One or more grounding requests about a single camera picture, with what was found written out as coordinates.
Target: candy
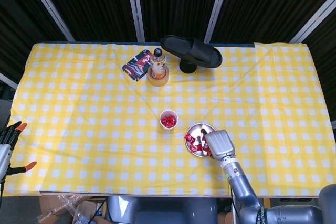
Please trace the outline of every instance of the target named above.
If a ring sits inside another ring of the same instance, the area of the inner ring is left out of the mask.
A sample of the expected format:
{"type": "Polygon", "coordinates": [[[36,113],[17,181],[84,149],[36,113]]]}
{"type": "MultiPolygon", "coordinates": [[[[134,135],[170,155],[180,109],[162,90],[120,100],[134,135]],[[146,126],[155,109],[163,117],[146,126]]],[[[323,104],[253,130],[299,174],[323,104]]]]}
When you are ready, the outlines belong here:
{"type": "Polygon", "coordinates": [[[193,137],[190,135],[190,133],[187,133],[187,134],[184,136],[184,139],[186,139],[186,141],[187,141],[187,143],[188,143],[189,145],[193,145],[194,142],[196,141],[196,139],[193,138],[193,137]]]}
{"type": "Polygon", "coordinates": [[[212,155],[211,150],[210,150],[209,145],[208,145],[208,143],[206,141],[206,138],[204,136],[203,136],[203,140],[205,140],[205,143],[203,145],[203,150],[206,151],[209,156],[211,156],[212,155]]]}
{"type": "Polygon", "coordinates": [[[165,117],[161,118],[161,123],[166,128],[172,128],[176,124],[176,118],[173,115],[165,116],[165,117]]]}
{"type": "Polygon", "coordinates": [[[190,150],[193,153],[201,151],[202,150],[202,145],[201,144],[197,144],[196,146],[195,145],[190,145],[190,150]]]}

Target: silver plate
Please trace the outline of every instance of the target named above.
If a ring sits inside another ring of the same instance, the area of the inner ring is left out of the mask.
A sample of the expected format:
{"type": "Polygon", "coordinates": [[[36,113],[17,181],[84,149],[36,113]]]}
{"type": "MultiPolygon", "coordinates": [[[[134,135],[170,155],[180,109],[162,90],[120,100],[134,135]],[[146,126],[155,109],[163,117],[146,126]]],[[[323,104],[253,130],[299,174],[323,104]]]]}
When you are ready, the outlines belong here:
{"type": "MultiPolygon", "coordinates": [[[[193,126],[189,128],[189,130],[185,134],[190,134],[193,138],[196,139],[194,142],[194,145],[202,144],[202,147],[204,146],[205,141],[202,140],[203,134],[201,133],[201,129],[205,129],[207,133],[210,133],[211,131],[215,131],[214,128],[212,128],[210,125],[207,125],[205,123],[196,123],[193,126]]],[[[190,147],[188,146],[187,140],[184,140],[185,146],[187,146],[187,149],[194,154],[197,157],[207,157],[208,154],[206,151],[197,151],[197,152],[192,152],[190,150],[190,147]]]]}

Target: snack package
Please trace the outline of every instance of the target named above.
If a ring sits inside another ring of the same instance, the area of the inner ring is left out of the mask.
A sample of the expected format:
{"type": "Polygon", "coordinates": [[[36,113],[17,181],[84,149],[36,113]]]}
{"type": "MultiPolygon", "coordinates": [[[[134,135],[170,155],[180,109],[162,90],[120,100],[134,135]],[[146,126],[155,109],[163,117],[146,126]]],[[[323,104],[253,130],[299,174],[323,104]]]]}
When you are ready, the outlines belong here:
{"type": "Polygon", "coordinates": [[[122,70],[134,81],[139,81],[147,73],[151,57],[152,53],[145,49],[122,66],[122,70]]]}

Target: small white cup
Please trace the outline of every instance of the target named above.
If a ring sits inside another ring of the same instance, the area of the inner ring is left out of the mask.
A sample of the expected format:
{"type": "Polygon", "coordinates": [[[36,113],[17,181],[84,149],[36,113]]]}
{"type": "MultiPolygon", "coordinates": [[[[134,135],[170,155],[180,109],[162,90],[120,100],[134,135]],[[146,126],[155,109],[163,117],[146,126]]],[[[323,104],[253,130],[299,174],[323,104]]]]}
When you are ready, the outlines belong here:
{"type": "Polygon", "coordinates": [[[160,115],[160,118],[159,118],[159,121],[160,121],[161,126],[162,126],[165,130],[168,130],[168,131],[174,129],[175,126],[177,126],[177,123],[179,122],[178,120],[179,120],[179,117],[178,117],[178,115],[176,114],[176,112],[173,111],[173,110],[165,110],[165,111],[163,111],[163,112],[161,113],[161,115],[160,115]],[[167,128],[166,126],[164,126],[164,125],[161,123],[161,118],[165,118],[166,116],[171,116],[171,115],[173,115],[173,116],[175,117],[175,119],[176,119],[176,123],[175,123],[175,125],[174,125],[173,127],[171,127],[171,128],[167,128]]]}

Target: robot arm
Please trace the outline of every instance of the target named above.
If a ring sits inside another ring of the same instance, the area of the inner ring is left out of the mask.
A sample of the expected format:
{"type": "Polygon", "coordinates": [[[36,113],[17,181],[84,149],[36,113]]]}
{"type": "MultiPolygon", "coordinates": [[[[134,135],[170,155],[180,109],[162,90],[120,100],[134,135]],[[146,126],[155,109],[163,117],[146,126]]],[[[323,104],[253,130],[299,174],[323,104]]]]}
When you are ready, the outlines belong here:
{"type": "Polygon", "coordinates": [[[309,205],[277,206],[266,209],[259,202],[238,159],[235,147],[225,130],[207,134],[206,140],[214,158],[221,162],[240,210],[241,224],[323,224],[320,209],[309,205]]]}
{"type": "Polygon", "coordinates": [[[25,173],[36,165],[36,162],[31,162],[27,166],[11,168],[10,158],[19,135],[26,126],[26,123],[17,122],[0,132],[0,206],[6,176],[25,173]]]}

